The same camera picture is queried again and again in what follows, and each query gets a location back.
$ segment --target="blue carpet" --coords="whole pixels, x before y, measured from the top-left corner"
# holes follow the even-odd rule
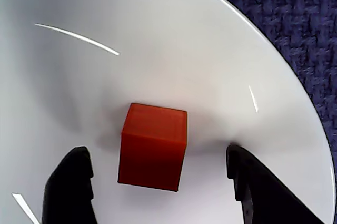
[[[300,79],[337,164],[337,0],[229,1],[269,38]]]

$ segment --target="purple fabric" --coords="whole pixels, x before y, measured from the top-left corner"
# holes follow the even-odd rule
[[[302,82],[337,164],[337,0],[229,1],[269,38]]]

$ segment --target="cube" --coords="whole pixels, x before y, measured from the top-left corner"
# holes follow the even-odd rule
[[[132,103],[123,131],[118,182],[178,191],[187,112]]]

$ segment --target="orange block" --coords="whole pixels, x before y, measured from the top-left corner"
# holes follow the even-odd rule
[[[132,103],[122,131],[118,183],[178,191],[187,112]]]

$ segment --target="white curved surface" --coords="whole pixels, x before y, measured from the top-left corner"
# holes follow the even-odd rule
[[[120,56],[42,23],[98,41]],[[226,178],[239,142],[324,223],[335,181],[326,136],[270,42],[225,0],[0,0],[0,223],[41,219],[61,158],[88,146],[98,223],[243,223]],[[131,102],[186,110],[178,193],[116,183]]]

